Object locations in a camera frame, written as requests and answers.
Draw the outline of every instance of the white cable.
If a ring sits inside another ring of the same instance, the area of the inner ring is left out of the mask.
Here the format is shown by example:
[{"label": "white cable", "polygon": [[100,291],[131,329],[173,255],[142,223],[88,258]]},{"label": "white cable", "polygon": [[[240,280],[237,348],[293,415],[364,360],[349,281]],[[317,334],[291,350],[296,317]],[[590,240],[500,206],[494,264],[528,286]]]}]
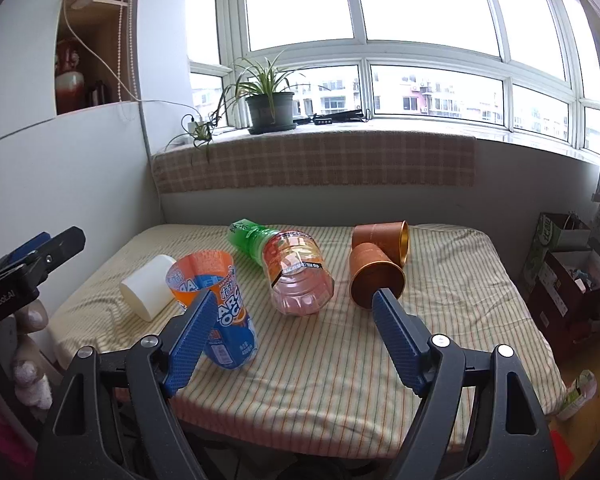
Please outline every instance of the white cable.
[{"label": "white cable", "polygon": [[[123,14],[123,6],[120,5],[120,12],[118,13],[118,77],[121,75],[121,67],[122,64],[122,14]],[[122,102],[122,90],[120,88],[120,81],[118,81],[118,102]]]},{"label": "white cable", "polygon": [[74,32],[74,30],[71,28],[71,24],[69,23],[69,20],[67,18],[66,15],[66,5],[65,5],[66,1],[62,0],[62,12],[64,13],[64,22],[66,23],[67,28],[69,29],[69,32],[72,33],[75,37],[76,40],[78,40],[80,42],[80,44],[87,50],[87,52],[93,54],[96,59],[98,59],[105,67],[107,70],[109,70],[109,72],[111,72],[111,75],[113,77],[116,78],[116,80],[120,83],[120,86],[122,86],[123,89],[125,89],[126,93],[129,94],[129,96],[133,99],[133,101],[139,102],[139,103],[167,103],[170,105],[176,105],[176,106],[184,106],[185,108],[190,108],[191,110],[195,110],[195,112],[202,117],[202,115],[200,115],[200,112],[194,108],[191,105],[186,105],[183,103],[175,103],[173,101],[165,101],[164,99],[138,99],[135,95],[133,95],[131,93],[131,90],[129,90],[129,88],[126,87],[126,85],[120,80],[120,78],[116,75],[115,72],[113,72],[113,70],[111,69],[111,67],[100,57],[98,56],[98,54],[96,54],[93,50],[91,50],[85,43],[83,40],[80,39],[80,37]]}]

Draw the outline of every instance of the copper cup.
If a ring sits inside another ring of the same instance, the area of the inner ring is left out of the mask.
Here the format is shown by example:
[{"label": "copper cup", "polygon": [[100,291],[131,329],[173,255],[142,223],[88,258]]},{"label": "copper cup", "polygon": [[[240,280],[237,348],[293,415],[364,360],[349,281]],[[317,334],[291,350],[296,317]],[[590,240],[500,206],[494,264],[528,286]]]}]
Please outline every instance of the copper cup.
[{"label": "copper cup", "polygon": [[396,298],[404,290],[404,272],[382,250],[368,242],[353,248],[349,255],[351,299],[371,309],[371,300],[379,288],[387,287]]},{"label": "copper cup", "polygon": [[409,226],[407,222],[357,225],[351,235],[351,248],[364,242],[377,245],[394,264],[404,267],[409,249]]}]

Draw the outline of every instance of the mattress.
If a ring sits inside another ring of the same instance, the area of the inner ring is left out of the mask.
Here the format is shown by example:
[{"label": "mattress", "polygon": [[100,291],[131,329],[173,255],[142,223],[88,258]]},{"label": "mattress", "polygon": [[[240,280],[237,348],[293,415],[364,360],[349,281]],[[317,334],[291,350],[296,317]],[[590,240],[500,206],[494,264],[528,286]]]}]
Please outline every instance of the mattress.
[{"label": "mattress", "polygon": [[[240,290],[258,335],[255,359],[223,370],[202,356],[173,399],[176,416],[254,444],[343,458],[392,458],[419,398],[400,382],[370,312],[349,298],[350,227],[299,227],[315,237],[335,280],[333,299],[316,315],[287,317],[269,301],[256,263],[229,246],[224,226],[162,225],[135,236],[103,264],[52,316],[49,330],[59,363],[78,348],[129,348],[158,333],[179,312],[172,302],[153,322],[136,317],[118,283],[156,254],[174,258],[202,249],[234,255]],[[500,343],[519,355],[545,413],[560,405],[565,386],[551,349],[536,328],[484,233],[446,226],[410,226],[400,303],[432,333],[465,348],[493,351]],[[451,435],[461,446],[473,389],[465,388]]]}]

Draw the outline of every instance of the red vase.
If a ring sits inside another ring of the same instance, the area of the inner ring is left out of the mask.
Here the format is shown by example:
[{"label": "red vase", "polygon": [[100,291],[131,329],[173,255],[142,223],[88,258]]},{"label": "red vase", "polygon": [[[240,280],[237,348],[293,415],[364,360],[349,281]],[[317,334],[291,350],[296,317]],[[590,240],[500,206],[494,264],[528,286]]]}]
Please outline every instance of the red vase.
[{"label": "red vase", "polygon": [[56,113],[85,107],[84,76],[76,70],[80,57],[77,42],[62,40],[56,46]]}]

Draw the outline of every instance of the pink liquid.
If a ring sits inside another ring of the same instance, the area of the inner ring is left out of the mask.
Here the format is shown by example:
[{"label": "pink liquid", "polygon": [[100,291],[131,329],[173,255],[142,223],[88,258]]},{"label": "pink liquid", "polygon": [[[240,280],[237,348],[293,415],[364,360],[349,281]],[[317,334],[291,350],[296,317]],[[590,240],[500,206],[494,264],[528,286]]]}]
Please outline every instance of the pink liquid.
[{"label": "pink liquid", "polygon": [[280,277],[271,301],[283,314],[305,316],[318,312],[333,296],[333,280],[323,269],[300,269]]}]

